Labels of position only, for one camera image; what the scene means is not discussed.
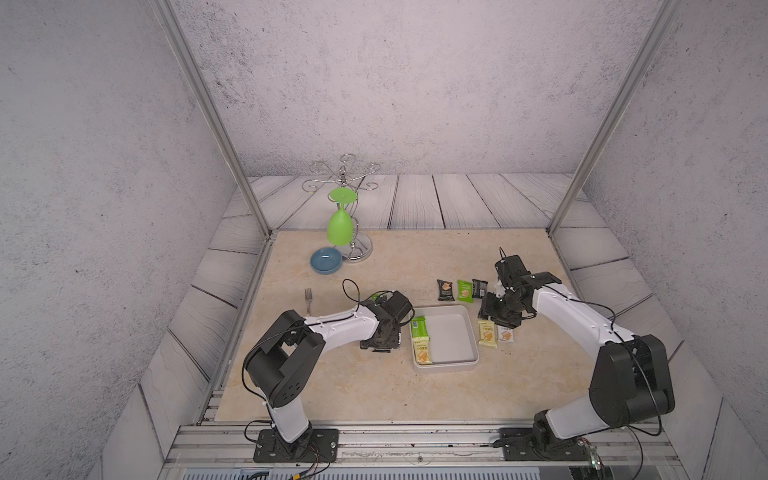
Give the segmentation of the blue ceramic bowl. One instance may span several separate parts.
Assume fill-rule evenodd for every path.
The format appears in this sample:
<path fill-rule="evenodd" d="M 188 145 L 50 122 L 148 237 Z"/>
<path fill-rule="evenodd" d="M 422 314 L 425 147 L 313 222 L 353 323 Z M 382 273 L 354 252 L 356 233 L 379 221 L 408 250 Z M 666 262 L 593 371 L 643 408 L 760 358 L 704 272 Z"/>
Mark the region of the blue ceramic bowl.
<path fill-rule="evenodd" d="M 310 257 L 310 267 L 320 275 L 331 275 L 343 264 L 342 254 L 334 247 L 323 247 Z"/>

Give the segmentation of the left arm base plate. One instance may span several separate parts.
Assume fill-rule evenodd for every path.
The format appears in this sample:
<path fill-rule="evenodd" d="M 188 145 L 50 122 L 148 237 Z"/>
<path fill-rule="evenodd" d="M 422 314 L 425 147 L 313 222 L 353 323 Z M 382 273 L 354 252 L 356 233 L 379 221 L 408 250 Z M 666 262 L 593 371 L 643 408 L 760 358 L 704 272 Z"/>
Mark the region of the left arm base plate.
<path fill-rule="evenodd" d="M 262 430 L 256 440 L 255 463 L 333 463 L 339 446 L 338 429 L 309 428 L 294 442 L 282 438 L 276 428 Z"/>

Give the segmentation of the green plastic wine glass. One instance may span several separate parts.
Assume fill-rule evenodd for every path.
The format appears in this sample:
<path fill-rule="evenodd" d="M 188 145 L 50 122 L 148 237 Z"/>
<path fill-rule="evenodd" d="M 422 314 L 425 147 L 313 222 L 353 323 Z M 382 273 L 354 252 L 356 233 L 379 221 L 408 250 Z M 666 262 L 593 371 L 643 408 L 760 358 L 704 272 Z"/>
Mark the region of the green plastic wine glass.
<path fill-rule="evenodd" d="M 336 204 L 337 210 L 328 221 L 328 241 L 335 246 L 349 244 L 354 239 L 355 221 L 346 207 L 356 202 L 357 194 L 348 187 L 338 187 L 330 192 L 330 199 Z"/>

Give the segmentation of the white plastic storage box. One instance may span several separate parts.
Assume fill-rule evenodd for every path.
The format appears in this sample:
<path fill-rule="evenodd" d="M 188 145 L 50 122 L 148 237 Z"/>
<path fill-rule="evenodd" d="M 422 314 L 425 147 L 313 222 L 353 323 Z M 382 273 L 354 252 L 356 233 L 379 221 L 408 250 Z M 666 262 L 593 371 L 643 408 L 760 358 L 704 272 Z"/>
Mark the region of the white plastic storage box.
<path fill-rule="evenodd" d="M 415 309 L 411 322 L 411 339 L 415 338 L 414 324 L 424 325 L 429 336 L 431 364 L 420 364 L 412 348 L 413 369 L 419 374 L 449 373 L 472 370 L 479 362 L 475 328 L 468 310 L 461 305 L 423 306 Z"/>

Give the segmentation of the yellow cookie packet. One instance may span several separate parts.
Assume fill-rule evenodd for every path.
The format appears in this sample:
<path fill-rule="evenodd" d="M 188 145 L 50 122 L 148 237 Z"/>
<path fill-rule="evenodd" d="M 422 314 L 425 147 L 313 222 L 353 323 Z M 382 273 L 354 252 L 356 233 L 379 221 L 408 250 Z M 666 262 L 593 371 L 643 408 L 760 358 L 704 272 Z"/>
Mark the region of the yellow cookie packet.
<path fill-rule="evenodd" d="M 433 360 L 430 351 L 430 340 L 418 338 L 413 341 L 414 358 L 417 365 L 432 365 Z"/>

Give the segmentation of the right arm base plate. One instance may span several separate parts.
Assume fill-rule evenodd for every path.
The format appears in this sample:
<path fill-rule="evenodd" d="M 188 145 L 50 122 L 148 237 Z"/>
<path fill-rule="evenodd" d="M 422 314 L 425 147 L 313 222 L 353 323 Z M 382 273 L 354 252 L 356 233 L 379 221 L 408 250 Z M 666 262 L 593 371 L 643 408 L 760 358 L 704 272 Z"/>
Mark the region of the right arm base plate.
<path fill-rule="evenodd" d="M 531 428 L 502 428 L 493 441 L 505 461 L 586 462 L 589 453 L 576 439 L 561 440 L 537 426 Z"/>

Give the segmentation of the left aluminium frame post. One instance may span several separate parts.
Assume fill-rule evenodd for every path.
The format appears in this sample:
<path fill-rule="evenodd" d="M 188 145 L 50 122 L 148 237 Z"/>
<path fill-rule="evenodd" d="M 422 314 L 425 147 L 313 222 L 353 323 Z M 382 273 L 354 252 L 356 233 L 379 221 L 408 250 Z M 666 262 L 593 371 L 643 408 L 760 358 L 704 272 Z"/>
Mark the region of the left aluminium frame post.
<path fill-rule="evenodd" d="M 182 73 L 192 89 L 204 119 L 221 151 L 223 159 L 229 168 L 239 191 L 243 195 L 246 206 L 254 216 L 261 234 L 264 237 L 269 238 L 272 235 L 272 229 L 270 228 L 258 200 L 253 193 L 251 184 L 245 175 L 234 144 L 226 130 L 200 68 L 194 58 L 194 54 L 185 38 L 181 24 L 174 12 L 172 2 L 168 0 L 153 0 L 150 1 L 150 4 L 158 17 L 160 26 L 166 35 Z"/>

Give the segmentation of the black cookie packet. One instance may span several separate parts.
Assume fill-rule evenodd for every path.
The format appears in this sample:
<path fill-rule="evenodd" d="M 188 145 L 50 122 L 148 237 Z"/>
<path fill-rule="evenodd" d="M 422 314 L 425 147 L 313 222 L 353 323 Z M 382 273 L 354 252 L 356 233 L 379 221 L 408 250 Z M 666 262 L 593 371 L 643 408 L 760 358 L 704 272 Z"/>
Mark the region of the black cookie packet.
<path fill-rule="evenodd" d="M 472 297 L 474 299 L 484 299 L 488 290 L 488 282 L 480 279 L 472 280 Z"/>
<path fill-rule="evenodd" d="M 446 280 L 437 280 L 438 300 L 441 302 L 454 302 L 453 283 Z"/>

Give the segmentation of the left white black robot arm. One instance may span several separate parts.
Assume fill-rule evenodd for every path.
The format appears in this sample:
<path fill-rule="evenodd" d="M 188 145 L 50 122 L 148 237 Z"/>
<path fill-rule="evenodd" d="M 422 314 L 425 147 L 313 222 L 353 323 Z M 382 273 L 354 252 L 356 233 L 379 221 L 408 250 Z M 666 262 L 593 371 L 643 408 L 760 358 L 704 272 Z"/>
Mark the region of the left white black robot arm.
<path fill-rule="evenodd" d="M 320 357 L 351 343 L 374 352 L 395 350 L 401 329 L 414 318 L 414 307 L 399 291 L 379 291 L 331 315 L 303 317 L 287 310 L 245 355 L 241 376 L 266 403 L 278 437 L 294 444 L 311 427 L 301 393 Z"/>

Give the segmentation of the aluminium front rail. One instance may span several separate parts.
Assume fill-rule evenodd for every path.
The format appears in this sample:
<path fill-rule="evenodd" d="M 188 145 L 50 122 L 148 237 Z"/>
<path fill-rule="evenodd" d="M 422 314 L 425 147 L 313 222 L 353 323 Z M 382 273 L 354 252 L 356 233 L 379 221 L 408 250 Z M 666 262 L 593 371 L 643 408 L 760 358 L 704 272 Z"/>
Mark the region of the aluminium front rail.
<path fill-rule="evenodd" d="M 256 422 L 183 427 L 161 469 L 163 479 L 684 479 L 667 437 L 607 430 L 547 460 L 527 446 L 519 422 L 319 423 L 301 459 L 279 453 Z"/>

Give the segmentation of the beige cookie packet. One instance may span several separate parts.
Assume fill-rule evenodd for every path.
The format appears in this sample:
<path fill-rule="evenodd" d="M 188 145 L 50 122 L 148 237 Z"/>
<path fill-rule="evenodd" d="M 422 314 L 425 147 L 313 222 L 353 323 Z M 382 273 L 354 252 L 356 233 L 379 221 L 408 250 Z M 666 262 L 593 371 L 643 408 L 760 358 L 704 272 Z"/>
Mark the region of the beige cookie packet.
<path fill-rule="evenodd" d="M 496 325 L 491 320 L 479 320 L 477 322 L 479 329 L 478 344 L 485 347 L 498 347 Z"/>

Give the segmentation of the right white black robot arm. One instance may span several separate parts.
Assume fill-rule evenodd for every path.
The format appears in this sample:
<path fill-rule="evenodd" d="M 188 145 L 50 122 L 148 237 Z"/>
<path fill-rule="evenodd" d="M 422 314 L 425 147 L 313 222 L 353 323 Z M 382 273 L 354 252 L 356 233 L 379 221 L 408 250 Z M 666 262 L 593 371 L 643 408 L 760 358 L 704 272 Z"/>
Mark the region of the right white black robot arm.
<path fill-rule="evenodd" d="M 654 335 L 637 335 L 602 315 L 603 305 L 577 298 L 550 272 L 532 273 L 517 255 L 495 264 L 496 287 L 482 300 L 482 319 L 516 329 L 542 314 L 586 353 L 595 366 L 586 395 L 534 417 L 529 429 L 508 429 L 499 442 L 545 460 L 586 453 L 581 437 L 660 419 L 676 406 L 668 355 Z"/>

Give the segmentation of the tall green cookie packet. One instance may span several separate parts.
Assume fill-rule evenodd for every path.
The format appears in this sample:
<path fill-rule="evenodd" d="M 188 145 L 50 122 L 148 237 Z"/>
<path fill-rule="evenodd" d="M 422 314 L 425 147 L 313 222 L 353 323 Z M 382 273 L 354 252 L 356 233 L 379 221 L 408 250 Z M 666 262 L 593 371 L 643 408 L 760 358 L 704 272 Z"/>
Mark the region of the tall green cookie packet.
<path fill-rule="evenodd" d="M 410 323 L 411 338 L 415 341 L 428 340 L 429 333 L 424 316 L 414 317 Z"/>

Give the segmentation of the white cookie packet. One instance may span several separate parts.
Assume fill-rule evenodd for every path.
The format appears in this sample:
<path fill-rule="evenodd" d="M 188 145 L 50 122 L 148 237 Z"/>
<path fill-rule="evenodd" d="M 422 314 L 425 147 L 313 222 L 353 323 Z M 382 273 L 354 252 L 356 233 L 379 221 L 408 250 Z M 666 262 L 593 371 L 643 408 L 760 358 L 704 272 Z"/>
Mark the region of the white cookie packet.
<path fill-rule="evenodd" d="M 498 326 L 497 327 L 498 332 L 498 341 L 504 342 L 504 343 L 513 343 L 514 342 L 514 330 L 509 329 L 506 327 Z"/>

